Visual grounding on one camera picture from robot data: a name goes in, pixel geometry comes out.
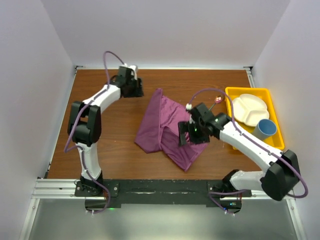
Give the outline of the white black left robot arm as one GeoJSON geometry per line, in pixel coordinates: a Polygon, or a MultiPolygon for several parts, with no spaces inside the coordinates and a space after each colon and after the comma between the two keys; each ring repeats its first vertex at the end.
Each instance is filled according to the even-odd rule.
{"type": "Polygon", "coordinates": [[[115,76],[93,96],[71,104],[68,139],[63,151],[77,149],[81,163],[80,189],[92,196],[107,192],[98,160],[97,142],[102,133],[102,113],[120,98],[142,97],[142,79],[136,65],[122,64],[115,76]]]}

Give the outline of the blue plastic cup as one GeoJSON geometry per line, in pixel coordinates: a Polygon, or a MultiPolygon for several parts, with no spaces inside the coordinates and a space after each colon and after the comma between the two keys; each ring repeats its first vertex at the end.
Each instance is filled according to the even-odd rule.
{"type": "Polygon", "coordinates": [[[254,128],[252,135],[260,140],[265,140],[277,133],[276,124],[270,119],[262,119],[254,128]]]}

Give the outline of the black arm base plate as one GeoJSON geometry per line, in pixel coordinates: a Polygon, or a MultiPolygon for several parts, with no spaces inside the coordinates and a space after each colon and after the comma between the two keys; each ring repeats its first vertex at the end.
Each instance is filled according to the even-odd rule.
{"type": "Polygon", "coordinates": [[[76,197],[85,198],[85,208],[88,211],[108,208],[121,208],[125,204],[151,205],[205,205],[216,207],[216,203],[225,210],[239,212],[242,200],[252,196],[247,190],[226,196],[212,194],[218,191],[219,180],[167,180],[167,179],[105,179],[103,185],[109,190],[99,195],[92,195],[87,190],[80,189],[80,180],[74,181],[76,197]]]}

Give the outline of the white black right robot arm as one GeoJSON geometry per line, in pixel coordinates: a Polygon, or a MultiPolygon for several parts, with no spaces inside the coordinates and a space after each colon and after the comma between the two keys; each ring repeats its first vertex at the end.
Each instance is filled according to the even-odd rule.
{"type": "Polygon", "coordinates": [[[204,103],[186,105],[190,114],[187,121],[178,123],[179,145],[199,145],[214,137],[227,143],[250,160],[259,171],[232,170],[213,187],[213,194],[233,197],[240,191],[263,191],[271,199],[280,201],[300,181],[297,155],[287,150],[282,152],[253,136],[225,113],[214,115],[204,103]]]}

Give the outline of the yellow plastic tray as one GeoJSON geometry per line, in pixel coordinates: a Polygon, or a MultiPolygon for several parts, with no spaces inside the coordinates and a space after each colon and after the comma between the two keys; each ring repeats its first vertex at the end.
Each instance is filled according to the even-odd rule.
{"type": "Polygon", "coordinates": [[[271,94],[266,88],[226,87],[227,113],[234,115],[239,125],[249,133],[258,131],[266,144],[283,150],[285,143],[273,106],[271,94]]]}

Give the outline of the purple cloth napkin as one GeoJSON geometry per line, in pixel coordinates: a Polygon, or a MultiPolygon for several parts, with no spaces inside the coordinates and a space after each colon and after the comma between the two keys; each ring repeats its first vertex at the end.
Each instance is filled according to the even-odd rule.
{"type": "Polygon", "coordinates": [[[189,119],[185,107],[158,88],[148,103],[134,142],[147,154],[164,152],[186,172],[208,146],[206,143],[179,146],[178,123],[189,119]]]}

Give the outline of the white divided plate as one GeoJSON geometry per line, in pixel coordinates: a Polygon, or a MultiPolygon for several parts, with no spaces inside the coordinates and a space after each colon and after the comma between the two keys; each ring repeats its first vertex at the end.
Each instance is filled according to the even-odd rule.
{"type": "Polygon", "coordinates": [[[249,127],[255,127],[260,120],[269,119],[267,104],[259,97],[244,93],[233,101],[234,118],[249,127]]]}

